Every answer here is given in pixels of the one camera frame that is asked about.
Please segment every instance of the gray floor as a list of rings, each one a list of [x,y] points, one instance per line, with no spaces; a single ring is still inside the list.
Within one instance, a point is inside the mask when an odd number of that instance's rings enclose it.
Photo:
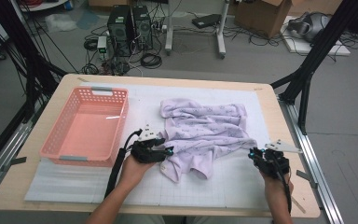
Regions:
[[[68,12],[75,21],[84,19],[85,10]],[[99,18],[88,23],[89,29],[51,34],[51,37],[70,59],[76,69],[85,62],[83,37],[93,28],[106,23]],[[232,26],[232,18],[227,19]],[[47,38],[50,59],[66,71],[73,71]],[[278,47],[256,46],[248,42],[248,35],[226,38],[227,56],[217,55],[216,40],[212,35],[193,33],[175,34],[174,52],[160,53],[163,64],[159,69],[140,67],[130,70],[131,77],[166,77],[237,82],[271,83],[294,72],[304,57],[289,53],[281,43]],[[307,131],[329,187],[335,197],[345,223],[358,223],[358,49],[350,49],[350,57],[337,57],[337,62],[326,58],[316,71],[310,89]],[[0,61],[0,132],[24,102],[21,84],[10,60]],[[0,223],[79,223],[88,214],[78,213],[23,213],[0,212]],[[167,217],[167,223],[178,223],[179,218]],[[317,219],[296,219],[296,223],[325,223]],[[253,218],[248,223],[269,223]]]

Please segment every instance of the pink plastic basket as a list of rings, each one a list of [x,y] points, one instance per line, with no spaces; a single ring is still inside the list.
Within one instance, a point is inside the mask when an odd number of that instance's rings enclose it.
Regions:
[[[113,166],[128,107],[127,90],[74,88],[40,156],[58,164]]]

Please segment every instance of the black pole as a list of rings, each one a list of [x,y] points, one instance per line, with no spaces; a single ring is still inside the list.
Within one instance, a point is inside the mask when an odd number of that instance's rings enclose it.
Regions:
[[[293,74],[271,84],[272,88],[276,89],[289,83],[286,90],[279,95],[280,99],[289,105],[293,105],[297,96],[302,92],[298,125],[303,134],[307,134],[305,124],[312,76],[357,15],[358,0],[343,0],[300,67]]]

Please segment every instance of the purple towel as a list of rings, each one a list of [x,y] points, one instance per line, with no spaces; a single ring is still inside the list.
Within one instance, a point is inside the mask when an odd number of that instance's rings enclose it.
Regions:
[[[174,154],[160,165],[160,171],[178,183],[182,174],[192,171],[199,178],[213,174],[212,163],[239,148],[249,149],[257,143],[246,128],[244,105],[200,105],[188,99],[161,102],[165,118],[165,147]]]

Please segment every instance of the table top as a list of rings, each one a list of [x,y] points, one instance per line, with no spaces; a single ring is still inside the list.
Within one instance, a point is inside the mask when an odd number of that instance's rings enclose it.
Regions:
[[[276,95],[269,84],[172,78],[67,75],[62,79],[59,87],[54,92],[44,112],[19,152],[18,158],[27,157],[27,162],[11,166],[0,185],[0,210],[91,212],[96,208],[97,204],[94,203],[40,203],[24,201],[25,194],[31,185],[40,161],[39,149],[43,146],[54,121],[60,115],[61,109],[72,88],[87,81],[129,85],[254,91],[257,94],[263,111],[270,139],[281,139],[286,143],[294,145]],[[291,180],[295,185],[295,190],[292,195],[292,217],[318,217],[320,215],[320,209],[309,181],[295,175],[296,170],[304,172],[304,167],[299,156],[295,153],[286,153],[285,157],[290,160],[293,171]],[[150,205],[123,205],[120,209],[120,213],[176,216],[270,216],[268,212],[238,208],[165,207]]]

